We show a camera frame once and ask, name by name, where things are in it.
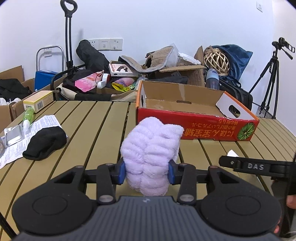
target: red cardboard box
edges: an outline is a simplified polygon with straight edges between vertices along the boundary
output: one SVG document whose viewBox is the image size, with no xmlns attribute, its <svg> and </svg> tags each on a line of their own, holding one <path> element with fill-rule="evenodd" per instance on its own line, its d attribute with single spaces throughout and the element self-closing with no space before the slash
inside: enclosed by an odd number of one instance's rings
<svg viewBox="0 0 296 241">
<path fill-rule="evenodd" d="M 227 92 L 194 85 L 142 81 L 136 100 L 137 124 L 154 116 L 181 125 L 181 139 L 249 141 L 259 119 Z"/>
</svg>

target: pink package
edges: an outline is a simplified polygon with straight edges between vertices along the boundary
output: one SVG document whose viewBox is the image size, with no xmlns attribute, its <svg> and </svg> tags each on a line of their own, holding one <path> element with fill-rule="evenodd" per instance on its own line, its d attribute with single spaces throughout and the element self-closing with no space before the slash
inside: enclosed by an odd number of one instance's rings
<svg viewBox="0 0 296 241">
<path fill-rule="evenodd" d="M 97 83 L 101 81 L 103 74 L 104 72 L 96 72 L 80 80 L 76 80 L 75 87 L 83 92 L 87 92 L 96 87 Z"/>
</svg>

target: yellow medicine box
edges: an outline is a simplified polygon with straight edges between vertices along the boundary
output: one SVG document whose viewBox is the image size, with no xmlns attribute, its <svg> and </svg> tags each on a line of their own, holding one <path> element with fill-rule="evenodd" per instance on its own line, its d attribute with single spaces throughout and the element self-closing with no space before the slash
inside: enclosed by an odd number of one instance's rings
<svg viewBox="0 0 296 241">
<path fill-rule="evenodd" d="M 53 91 L 39 91 L 23 101 L 24 109 L 32 107 L 34 112 L 42 110 L 54 101 Z"/>
</svg>

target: purple towel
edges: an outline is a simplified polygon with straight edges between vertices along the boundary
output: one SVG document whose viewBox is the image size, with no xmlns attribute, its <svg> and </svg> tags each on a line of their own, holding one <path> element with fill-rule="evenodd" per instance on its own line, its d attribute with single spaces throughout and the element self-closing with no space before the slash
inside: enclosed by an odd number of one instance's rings
<svg viewBox="0 0 296 241">
<path fill-rule="evenodd" d="M 124 139 L 121 155 L 132 189 L 144 196 L 163 196 L 168 191 L 168 163 L 177 160 L 183 127 L 164 125 L 155 117 L 143 119 Z"/>
</svg>

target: green fruit illustration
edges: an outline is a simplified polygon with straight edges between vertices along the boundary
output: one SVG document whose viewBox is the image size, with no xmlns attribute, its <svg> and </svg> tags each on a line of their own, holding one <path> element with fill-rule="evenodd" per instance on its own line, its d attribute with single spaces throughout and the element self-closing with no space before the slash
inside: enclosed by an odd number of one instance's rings
<svg viewBox="0 0 296 241">
<path fill-rule="evenodd" d="M 248 139 L 255 130 L 255 125 L 253 122 L 246 124 L 238 133 L 237 138 L 241 140 Z"/>
</svg>

